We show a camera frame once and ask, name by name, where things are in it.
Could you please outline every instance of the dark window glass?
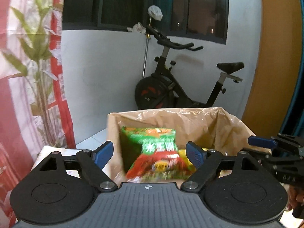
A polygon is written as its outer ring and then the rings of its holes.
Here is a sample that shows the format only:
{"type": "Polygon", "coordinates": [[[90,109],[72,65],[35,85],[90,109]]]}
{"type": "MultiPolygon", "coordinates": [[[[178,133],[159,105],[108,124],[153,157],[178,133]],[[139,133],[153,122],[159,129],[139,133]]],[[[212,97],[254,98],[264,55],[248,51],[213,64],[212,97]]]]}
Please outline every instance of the dark window glass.
{"type": "Polygon", "coordinates": [[[226,0],[189,0],[189,33],[224,38],[226,0]]]}
{"type": "Polygon", "coordinates": [[[163,14],[161,21],[153,21],[153,26],[166,32],[169,31],[172,13],[172,0],[153,0],[153,5],[158,6],[163,14]]]}
{"type": "Polygon", "coordinates": [[[179,31],[184,28],[185,0],[173,0],[171,30],[179,31]]]}
{"type": "Polygon", "coordinates": [[[144,0],[103,0],[101,23],[133,27],[143,23],[144,0]]]}
{"type": "Polygon", "coordinates": [[[92,22],[93,0],[64,0],[63,22],[92,22]]]}

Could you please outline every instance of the human hand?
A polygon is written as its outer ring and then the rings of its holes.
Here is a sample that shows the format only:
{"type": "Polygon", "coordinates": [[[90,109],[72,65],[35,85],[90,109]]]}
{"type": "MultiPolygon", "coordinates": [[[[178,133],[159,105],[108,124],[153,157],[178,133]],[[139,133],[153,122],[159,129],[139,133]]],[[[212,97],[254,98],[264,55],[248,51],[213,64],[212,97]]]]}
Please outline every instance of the human hand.
{"type": "Polygon", "coordinates": [[[299,203],[304,203],[304,190],[290,186],[288,190],[287,210],[295,209],[299,203]]]}

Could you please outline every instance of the white plastic bag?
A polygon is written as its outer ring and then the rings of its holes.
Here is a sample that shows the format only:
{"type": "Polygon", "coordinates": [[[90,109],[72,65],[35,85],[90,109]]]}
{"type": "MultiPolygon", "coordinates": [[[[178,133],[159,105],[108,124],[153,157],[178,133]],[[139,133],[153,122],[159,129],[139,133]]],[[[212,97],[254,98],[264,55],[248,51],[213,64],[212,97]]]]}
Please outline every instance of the white plastic bag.
{"type": "Polygon", "coordinates": [[[146,29],[145,27],[143,27],[143,25],[138,22],[137,24],[135,24],[133,26],[133,28],[127,27],[128,32],[140,32],[141,34],[145,34],[146,33],[146,29]]]}
{"type": "Polygon", "coordinates": [[[158,6],[151,6],[148,8],[148,14],[155,20],[161,21],[163,18],[163,14],[161,13],[161,9],[158,6]]]}

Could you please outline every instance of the white tile floor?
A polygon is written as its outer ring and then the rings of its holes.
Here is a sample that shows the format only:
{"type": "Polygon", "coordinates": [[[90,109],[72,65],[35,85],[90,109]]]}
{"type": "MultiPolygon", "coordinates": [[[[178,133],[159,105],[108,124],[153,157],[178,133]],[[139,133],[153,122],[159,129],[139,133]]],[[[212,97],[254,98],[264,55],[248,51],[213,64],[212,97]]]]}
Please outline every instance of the white tile floor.
{"type": "Polygon", "coordinates": [[[76,145],[77,149],[90,149],[95,150],[97,147],[101,146],[107,141],[107,129],[94,134],[93,136],[87,138],[86,140],[78,143],[76,145]]]}

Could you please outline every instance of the snack bag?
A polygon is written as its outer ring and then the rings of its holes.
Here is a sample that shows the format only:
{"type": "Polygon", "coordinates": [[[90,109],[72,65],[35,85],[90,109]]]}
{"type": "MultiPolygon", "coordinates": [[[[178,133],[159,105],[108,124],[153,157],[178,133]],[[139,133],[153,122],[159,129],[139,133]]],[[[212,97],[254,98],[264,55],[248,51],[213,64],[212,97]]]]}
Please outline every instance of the snack bag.
{"type": "Polygon", "coordinates": [[[122,132],[131,143],[142,146],[141,155],[127,172],[128,181],[186,179],[193,169],[180,157],[175,130],[168,128],[129,128],[122,132]]]}

